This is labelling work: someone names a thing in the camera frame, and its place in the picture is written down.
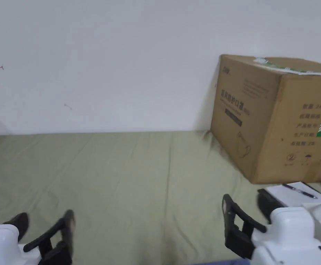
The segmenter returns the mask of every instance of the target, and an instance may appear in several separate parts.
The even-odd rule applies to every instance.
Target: wrinkle in sheet
[[[213,134],[210,131],[205,131],[201,135],[201,139],[205,143],[205,145],[209,147],[206,160],[210,157],[211,153],[215,151],[220,154],[221,158],[225,159],[234,168],[236,168],[234,161],[231,159],[227,151],[225,151],[225,149],[220,145],[218,140],[213,136]]]
[[[87,144],[89,143],[90,139],[91,139],[92,135],[87,139],[86,143],[77,151],[76,155],[73,157],[73,159],[69,162],[68,165],[66,165],[63,169],[63,171],[57,175],[55,178],[52,179],[52,181],[49,183],[48,186],[46,186],[41,192],[40,194],[33,200],[33,202],[31,203],[31,205],[28,207],[28,212],[34,210],[37,205],[39,204],[39,201],[41,200],[41,198],[46,194],[46,192],[48,190],[50,190],[52,188],[52,186],[54,186],[54,184],[56,183],[56,181],[61,178],[66,171],[68,170],[68,168],[71,166],[72,163],[75,162],[75,160],[78,158],[78,156],[81,154],[81,152],[83,151],[83,149],[87,146]]]
[[[237,195],[241,189],[241,183],[242,183],[242,177],[238,176],[238,174],[235,174],[235,185],[233,186],[231,193],[229,193],[233,201],[237,199]]]
[[[170,185],[170,170],[171,170],[171,161],[172,161],[172,150],[173,150],[173,136],[170,136],[169,143],[169,162],[168,162],[168,173],[166,176],[166,188],[165,188],[165,203],[164,203],[164,220],[166,221],[167,210],[168,210],[168,201],[169,201],[169,185]]]
[[[116,184],[116,187],[115,187],[114,191],[112,192],[112,194],[110,196],[110,200],[107,202],[107,205],[110,205],[111,201],[114,199],[122,178],[123,178],[123,176],[119,177],[119,180],[118,180],[118,182]]]
[[[22,154],[24,151],[28,150],[29,148],[38,145],[42,140],[43,140],[43,135],[37,135],[36,137],[32,137],[31,135],[29,135],[32,140],[30,141],[30,143],[28,143],[27,145],[25,145],[23,148],[21,148],[20,150],[16,151],[14,153],[14,157],[16,158],[17,156],[19,156],[20,154]]]
[[[166,231],[165,238],[163,240],[162,251],[161,251],[161,265],[176,265],[179,264],[179,257],[176,253],[176,242],[173,236],[169,233],[170,228],[164,226]],[[157,264],[157,261],[153,261],[149,264]]]
[[[187,245],[190,246],[190,248],[193,250],[195,256],[194,256],[194,259],[197,260],[198,257],[199,257],[199,251],[198,249],[195,247],[195,245],[191,242],[191,240],[189,239],[189,237],[184,233],[184,231],[182,231],[182,229],[180,228],[179,226],[179,222],[178,220],[176,219],[176,217],[173,215],[173,221],[174,221],[174,224],[175,224],[175,229],[176,231],[179,233],[179,235],[181,236],[182,239],[185,240],[185,242],[187,243]]]
[[[136,265],[150,265],[152,264],[152,256],[150,255],[149,242],[144,237],[143,233],[137,238],[136,246]]]
[[[137,137],[137,141],[136,141],[136,143],[134,144],[133,148],[131,149],[131,153],[130,153],[130,155],[129,155],[130,158],[133,157],[133,154],[134,154],[137,146],[140,144],[140,140],[141,140],[141,134]]]

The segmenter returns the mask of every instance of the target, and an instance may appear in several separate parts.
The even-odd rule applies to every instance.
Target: packing tape
[[[257,62],[256,65],[264,68],[268,68],[271,70],[279,71],[279,72],[284,72],[284,73],[294,73],[296,75],[318,75],[321,76],[321,72],[314,72],[314,71],[305,71],[301,69],[293,69],[289,67],[282,67],[281,65],[277,65],[272,63],[271,61],[267,60],[264,57],[256,57],[254,62]]]
[[[306,175],[303,178],[303,181],[306,183],[316,182],[318,179],[318,171],[321,166],[321,161],[318,162],[312,162],[308,168],[308,171],[306,172]]]

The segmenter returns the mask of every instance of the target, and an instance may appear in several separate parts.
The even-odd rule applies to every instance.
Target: cardboard box
[[[211,131],[252,183],[321,180],[321,63],[222,55]]]

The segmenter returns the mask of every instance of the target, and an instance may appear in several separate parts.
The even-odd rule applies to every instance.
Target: bed
[[[0,136],[0,223],[28,212],[26,243],[73,209],[76,265],[235,259],[223,194],[264,223],[261,187],[209,132]]]

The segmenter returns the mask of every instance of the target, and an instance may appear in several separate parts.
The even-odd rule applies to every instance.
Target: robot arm
[[[19,245],[29,227],[28,215],[20,213],[0,225],[0,265],[70,265],[73,255],[75,227],[72,210],[66,211],[47,232],[27,245]],[[55,248],[51,238],[61,232],[62,240]]]
[[[222,209],[225,246],[250,259],[251,265],[321,264],[321,242],[314,238],[314,221],[305,208],[277,208],[267,226],[249,217],[228,194]],[[244,221],[241,231],[234,223],[236,215]]]

